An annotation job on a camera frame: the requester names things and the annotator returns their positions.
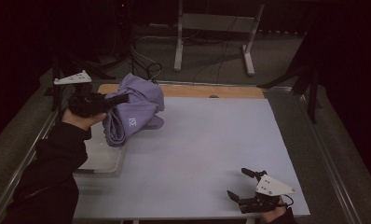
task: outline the black sleeve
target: black sleeve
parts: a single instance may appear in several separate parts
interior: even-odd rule
[[[3,223],[72,223],[78,201],[73,172],[87,160],[87,132],[59,123],[36,144]]]
[[[268,224],[296,224],[293,215],[293,209],[288,207],[283,215],[277,217],[275,220],[269,222]]]

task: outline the black cable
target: black cable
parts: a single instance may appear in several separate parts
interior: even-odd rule
[[[147,78],[145,78],[145,79],[146,80],[151,80],[153,83],[158,84],[157,81],[155,80],[155,76],[153,76],[151,73],[159,72],[162,69],[162,65],[160,63],[153,62],[153,63],[147,65],[141,59],[134,56],[132,53],[129,54],[129,57],[131,57],[131,59],[132,59],[132,71],[133,71],[133,68],[136,68],[135,64],[139,65],[141,68],[144,69],[144,71],[147,74]]]
[[[238,10],[237,10],[237,14],[236,14],[236,17],[234,19],[234,21],[229,25],[228,29],[227,29],[227,32],[231,32],[232,29],[234,28],[235,26],[235,22],[236,20],[238,19],[239,17],[239,13],[240,13],[240,7],[243,5],[243,3],[239,3],[239,6],[238,6]],[[218,70],[217,70],[217,77],[216,77],[216,80],[215,80],[215,85],[218,85],[218,78],[220,77],[220,69],[221,69],[221,66],[223,65],[223,62],[224,62],[224,59],[226,57],[226,53],[227,53],[227,47],[228,47],[228,41],[226,41],[226,47],[224,49],[224,52],[223,52],[223,45],[222,45],[222,59],[221,59],[221,62],[220,62],[220,65],[218,66]]]
[[[190,39],[192,38],[193,36],[195,36],[197,33],[199,32],[199,30],[191,30],[189,31],[190,33],[190,36],[189,37],[182,37],[182,43],[184,44],[184,40],[187,40],[187,39]],[[146,39],[146,38],[177,38],[177,33],[174,34],[174,36],[160,36],[161,33],[155,33],[155,34],[152,34],[152,35],[143,35],[143,36],[139,36],[135,39],[133,39],[131,41],[132,45],[134,46],[134,44],[136,44],[136,42],[140,41],[141,39]]]
[[[225,41],[230,41],[232,40],[236,35],[234,35],[233,33],[231,33],[229,35],[229,37],[227,38],[220,38],[220,37],[216,37],[216,36],[212,36],[210,35],[212,32],[208,32],[208,31],[201,31],[198,32],[197,35],[192,35],[190,37],[187,37],[187,38],[184,38],[183,40],[183,45],[185,46],[193,46],[193,45],[215,45],[215,44],[222,44],[223,42]],[[210,41],[209,39],[219,39],[218,41]]]
[[[237,18],[238,18],[239,12],[240,12],[240,6],[239,6],[238,9],[237,9]],[[205,12],[206,15],[209,14],[209,7],[210,7],[210,0],[207,1],[206,12]],[[192,35],[192,36],[189,37],[189,38],[185,38],[185,41],[183,41],[183,45],[185,45],[185,46],[192,46],[192,45],[207,45],[207,44],[209,44],[209,45],[214,45],[214,44],[221,44],[221,43],[223,43],[224,41],[229,41],[229,40],[231,40],[231,39],[234,38],[234,35],[231,34],[231,35],[229,36],[229,38],[224,38],[224,39],[220,39],[219,41],[213,41],[213,42],[212,42],[212,41],[209,41],[209,38],[214,38],[214,39],[217,39],[217,38],[216,38],[216,37],[212,37],[212,36],[207,35],[207,32],[203,32],[203,31],[201,31],[201,30],[198,30],[198,31],[197,31],[197,34],[202,35],[202,37],[203,37],[203,40],[202,40],[202,41],[200,41],[200,40],[196,40],[196,39],[193,39],[194,37],[196,37],[196,35]]]
[[[129,63],[128,60],[127,60],[127,63],[130,64],[130,65],[132,66],[132,73],[133,73],[135,76],[142,77],[142,76],[140,75],[139,70],[138,70],[137,67],[134,65],[134,60],[133,60],[133,58],[131,58],[131,62],[130,62],[130,63]]]
[[[156,33],[135,33],[136,35],[142,35],[140,37],[137,37],[133,39],[131,43],[136,43],[139,41],[141,38],[145,38],[146,36],[156,36],[156,35],[169,35],[169,34],[177,34],[177,27],[171,28],[169,31],[163,31],[163,32],[156,32]]]
[[[134,74],[134,70],[136,70],[137,74],[134,74],[134,75],[136,75],[138,77],[141,77],[145,80],[149,80],[151,78],[151,76],[147,71],[147,65],[142,61],[139,62],[136,57],[133,57],[133,55],[130,54],[129,56],[130,56],[131,61],[132,61],[132,64],[131,64],[132,65],[132,73]],[[142,74],[139,72],[139,69],[137,68],[137,65],[139,65],[147,73],[147,77],[142,76]]]
[[[169,35],[165,36],[165,34],[170,34],[171,32],[173,32],[173,36],[169,36]],[[142,36],[134,38],[131,41],[131,44],[134,45],[134,44],[136,44],[136,42],[140,41],[141,39],[145,39],[145,38],[149,38],[149,37],[151,37],[151,38],[154,38],[154,37],[157,37],[157,38],[177,38],[177,28],[176,28],[175,32],[174,31],[166,31],[166,32],[160,32],[160,33],[154,33],[154,34],[151,34],[151,35],[140,34]],[[197,32],[198,31],[196,31],[196,30],[189,31],[189,33],[191,34],[190,36],[192,36],[194,33],[197,33]]]
[[[221,58],[221,56],[218,57],[217,59],[215,59],[214,61],[215,61],[215,62],[218,62],[218,60],[220,60],[220,58]],[[199,73],[200,73],[203,69],[205,69],[205,68],[207,68],[207,67],[210,67],[210,66],[213,66],[213,63],[208,64],[208,65],[205,65],[204,67],[200,68],[200,70],[198,70],[198,72],[197,72],[197,73],[193,76],[193,78],[192,78],[192,85],[193,85],[193,86],[195,85],[195,79],[196,79],[196,77],[199,75]]]
[[[290,205],[294,204],[294,200],[290,196],[288,196],[287,194],[284,194],[283,196],[286,196],[287,198],[289,198],[291,200],[291,203],[290,204],[285,203],[285,206],[290,206]]]

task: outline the purple towel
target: purple towel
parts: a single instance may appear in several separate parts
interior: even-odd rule
[[[124,146],[130,136],[141,130],[155,130],[163,125],[156,114],[165,108],[159,85],[129,73],[119,84],[118,92],[106,98],[128,94],[129,101],[107,112],[103,121],[106,142],[110,147]]]

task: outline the metal stand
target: metal stand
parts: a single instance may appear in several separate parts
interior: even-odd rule
[[[297,68],[292,72],[287,72],[281,77],[278,77],[269,83],[257,85],[258,88],[270,89],[291,77],[298,77],[295,85],[292,88],[294,94],[303,94],[307,87],[309,88],[309,101],[308,101],[308,114],[313,123],[316,123],[315,118],[315,108],[316,108],[316,98],[318,89],[318,79],[319,79],[319,68],[315,65],[305,65]]]
[[[255,34],[258,29],[258,24],[264,5],[259,5],[254,18],[234,17],[234,16],[217,16],[206,14],[189,14],[183,13],[183,0],[179,0],[179,16],[178,16],[178,31],[177,31],[177,46],[174,58],[174,70],[182,69],[183,58],[183,29],[211,30],[211,31],[230,31],[250,33],[247,45],[242,46],[244,61],[246,62],[247,74],[254,75],[254,67],[250,49],[254,42]]]

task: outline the white table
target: white table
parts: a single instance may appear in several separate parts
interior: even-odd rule
[[[164,126],[129,141],[119,177],[77,177],[75,218],[247,218],[227,196],[254,197],[266,170],[294,187],[295,216],[309,215],[295,170],[266,99],[166,97]]]

